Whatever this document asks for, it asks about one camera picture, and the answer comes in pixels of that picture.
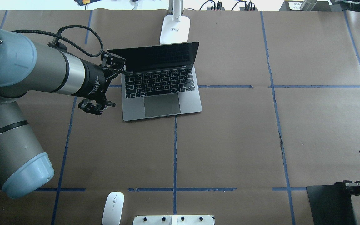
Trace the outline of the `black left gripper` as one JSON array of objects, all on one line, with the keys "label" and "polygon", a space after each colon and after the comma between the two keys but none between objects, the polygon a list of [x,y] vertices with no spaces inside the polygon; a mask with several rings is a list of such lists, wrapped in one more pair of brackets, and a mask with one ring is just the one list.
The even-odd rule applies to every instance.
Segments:
[{"label": "black left gripper", "polygon": [[82,111],[101,115],[107,107],[115,107],[116,104],[106,100],[106,91],[112,75],[119,75],[126,71],[126,59],[119,55],[102,51],[101,66],[84,62],[85,79],[82,85],[82,97],[85,97],[78,108]]}]

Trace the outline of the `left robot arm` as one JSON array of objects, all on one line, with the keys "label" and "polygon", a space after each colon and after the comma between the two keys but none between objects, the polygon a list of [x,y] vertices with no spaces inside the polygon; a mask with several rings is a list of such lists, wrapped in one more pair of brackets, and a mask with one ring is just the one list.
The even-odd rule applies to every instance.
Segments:
[{"label": "left robot arm", "polygon": [[21,198],[54,176],[17,100],[28,91],[83,97],[79,108],[101,115],[111,80],[126,70],[123,57],[104,51],[90,54],[57,33],[0,29],[0,192]]}]

